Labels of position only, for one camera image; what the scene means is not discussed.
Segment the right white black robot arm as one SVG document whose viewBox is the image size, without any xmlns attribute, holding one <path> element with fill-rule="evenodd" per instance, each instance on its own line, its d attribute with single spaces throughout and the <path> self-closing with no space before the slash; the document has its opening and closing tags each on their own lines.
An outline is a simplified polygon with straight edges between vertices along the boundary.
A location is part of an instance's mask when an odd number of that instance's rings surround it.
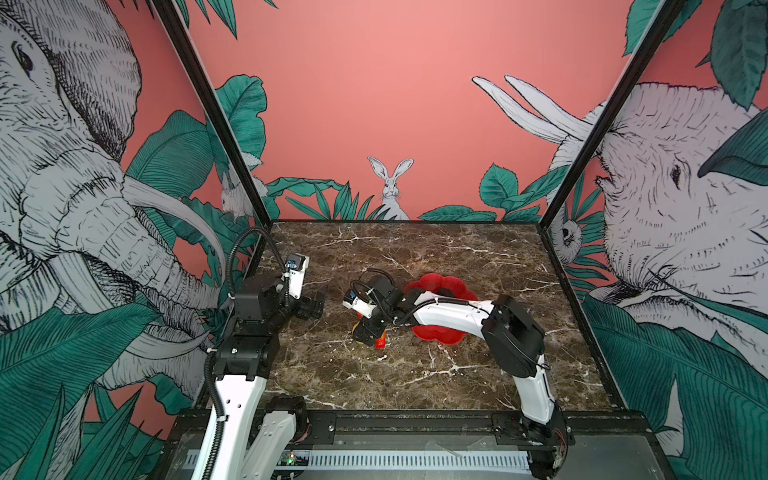
<svg viewBox="0 0 768 480">
<path fill-rule="evenodd" d="M 389 276 L 376 275 L 368 283 L 351 281 L 343 305 L 359 317 L 353 338 L 368 346 L 388 327 L 442 327 L 483 339 L 514 380 L 526 437 L 540 445 L 567 445 L 567 425 L 547 378 L 544 331 L 512 297 L 480 301 L 417 288 L 404 292 Z"/>
</svg>

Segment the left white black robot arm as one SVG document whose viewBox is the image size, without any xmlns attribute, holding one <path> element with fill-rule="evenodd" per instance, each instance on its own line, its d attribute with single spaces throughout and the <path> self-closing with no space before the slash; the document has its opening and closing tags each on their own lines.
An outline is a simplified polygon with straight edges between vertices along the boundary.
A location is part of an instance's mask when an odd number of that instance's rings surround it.
<svg viewBox="0 0 768 480">
<path fill-rule="evenodd" d="M 304 296 L 302 273 L 246 279 L 234 294 L 240 323 L 205 360 L 204 383 L 213 402 L 194 479 L 269 479 L 285 448 L 309 432 L 306 403 L 280 397 L 267 405 L 250 441 L 256 410 L 280 349 L 279 333 L 293 317 L 318 317 L 324 297 Z"/>
</svg>

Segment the red flower-shaped fruit bowl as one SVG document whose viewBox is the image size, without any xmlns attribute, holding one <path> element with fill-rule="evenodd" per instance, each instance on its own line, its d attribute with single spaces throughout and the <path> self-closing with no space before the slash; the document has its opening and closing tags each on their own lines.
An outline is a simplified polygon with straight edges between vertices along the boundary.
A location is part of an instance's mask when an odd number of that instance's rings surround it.
<svg viewBox="0 0 768 480">
<path fill-rule="evenodd" d="M 425 274 L 418 281 L 411 282 L 405 287 L 406 292 L 414 289 L 462 300 L 478 300 L 478 297 L 459 278 L 437 273 Z M 440 326 L 414 326 L 412 331 L 421 340 L 438 341 L 443 345 L 458 344 L 466 336 L 465 332 Z"/>
</svg>

